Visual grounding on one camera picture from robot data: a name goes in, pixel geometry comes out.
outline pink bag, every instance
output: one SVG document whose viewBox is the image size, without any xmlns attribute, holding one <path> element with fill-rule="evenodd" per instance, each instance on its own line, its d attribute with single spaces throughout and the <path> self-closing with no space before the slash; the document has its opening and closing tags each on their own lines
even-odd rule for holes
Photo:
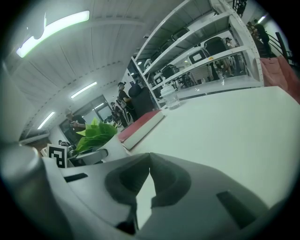
<svg viewBox="0 0 300 240">
<path fill-rule="evenodd" d="M 281 71 L 277 58 L 261 58 L 264 85 L 278 86 L 284 91 L 288 90 L 287 82 Z"/>
<path fill-rule="evenodd" d="M 300 104 L 300 81 L 284 57 L 260 58 L 266 87 L 278 86 Z"/>
<path fill-rule="evenodd" d="M 287 92 L 300 104 L 300 81 L 283 56 L 278 57 L 279 65 L 287 81 Z"/>
</svg>

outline clear plastic cup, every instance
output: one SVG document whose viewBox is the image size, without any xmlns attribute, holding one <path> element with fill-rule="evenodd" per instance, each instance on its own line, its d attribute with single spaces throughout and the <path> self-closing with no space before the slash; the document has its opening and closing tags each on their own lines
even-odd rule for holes
<svg viewBox="0 0 300 240">
<path fill-rule="evenodd" d="M 180 101 L 178 99 L 177 93 L 174 87 L 170 85 L 164 86 L 160 91 L 161 96 L 163 97 L 165 104 L 170 110 L 173 110 L 180 106 Z"/>
</svg>

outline book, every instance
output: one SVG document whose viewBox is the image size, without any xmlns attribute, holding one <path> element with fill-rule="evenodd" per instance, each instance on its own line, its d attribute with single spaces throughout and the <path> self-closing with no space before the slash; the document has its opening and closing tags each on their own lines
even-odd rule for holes
<svg viewBox="0 0 300 240">
<path fill-rule="evenodd" d="M 145 137 L 162 119 L 161 110 L 144 114 L 133 124 L 122 131 L 118 138 L 125 148 L 132 149 L 143 137 Z"/>
</svg>

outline white ceiling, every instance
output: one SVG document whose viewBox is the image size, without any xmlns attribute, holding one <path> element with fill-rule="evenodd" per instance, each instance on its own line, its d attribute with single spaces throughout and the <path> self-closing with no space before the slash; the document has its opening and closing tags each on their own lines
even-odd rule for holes
<svg viewBox="0 0 300 240">
<path fill-rule="evenodd" d="M 55 114 L 42 130 L 60 124 L 65 119 L 65 108 L 76 111 L 116 85 L 135 49 L 142 46 L 145 33 L 151 32 L 182 1 L 48 1 L 45 7 L 47 24 L 85 10 L 90 11 L 90 19 L 55 33 L 24 58 L 15 53 L 20 46 L 12 46 L 6 60 L 7 68 L 35 108 L 22 138 L 38 134 L 38 126 L 50 112 Z M 29 15 L 34 15 L 38 9 L 39 6 Z M 97 85 L 70 98 L 94 81 Z"/>
</svg>

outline white table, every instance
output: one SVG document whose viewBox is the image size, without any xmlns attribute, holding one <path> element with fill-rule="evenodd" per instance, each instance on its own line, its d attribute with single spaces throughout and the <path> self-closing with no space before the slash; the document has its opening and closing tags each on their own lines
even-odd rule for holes
<svg viewBox="0 0 300 240">
<path fill-rule="evenodd" d="M 266 87 L 181 103 L 164 110 L 165 118 L 132 154 L 155 152 L 214 167 L 269 207 L 287 196 L 300 160 L 300 105 L 293 98 L 279 87 Z M 155 195 L 150 177 L 145 186 L 137 198 L 142 224 Z"/>
</svg>

